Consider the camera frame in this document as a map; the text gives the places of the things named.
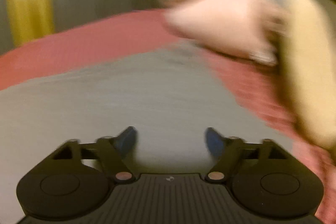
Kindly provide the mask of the grey sweatpants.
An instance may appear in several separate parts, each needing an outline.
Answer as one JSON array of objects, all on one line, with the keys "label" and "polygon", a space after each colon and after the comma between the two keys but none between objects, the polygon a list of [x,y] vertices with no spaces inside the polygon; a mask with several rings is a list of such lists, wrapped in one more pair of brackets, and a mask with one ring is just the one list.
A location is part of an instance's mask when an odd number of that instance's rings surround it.
[{"label": "grey sweatpants", "polygon": [[140,172],[205,172],[213,159],[205,130],[257,143],[291,138],[239,106],[190,43],[140,53],[1,91],[1,223],[23,217],[15,190],[37,163],[69,139],[84,143],[138,130],[127,166]]}]

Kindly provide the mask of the beige pillow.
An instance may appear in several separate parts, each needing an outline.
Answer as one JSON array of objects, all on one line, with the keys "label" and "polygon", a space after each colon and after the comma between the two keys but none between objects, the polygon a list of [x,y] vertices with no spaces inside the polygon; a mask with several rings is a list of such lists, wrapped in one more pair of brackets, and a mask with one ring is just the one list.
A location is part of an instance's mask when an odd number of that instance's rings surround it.
[{"label": "beige pillow", "polygon": [[286,95],[302,134],[315,145],[335,146],[333,26],[316,0],[286,0],[286,35],[280,43]]}]

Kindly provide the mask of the pink plush pig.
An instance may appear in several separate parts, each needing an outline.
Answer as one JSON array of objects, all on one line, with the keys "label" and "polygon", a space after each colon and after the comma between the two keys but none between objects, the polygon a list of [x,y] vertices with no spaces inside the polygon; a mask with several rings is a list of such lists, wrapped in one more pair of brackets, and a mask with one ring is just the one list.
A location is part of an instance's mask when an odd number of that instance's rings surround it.
[{"label": "pink plush pig", "polygon": [[275,66],[285,0],[158,0],[169,30],[226,55]]}]

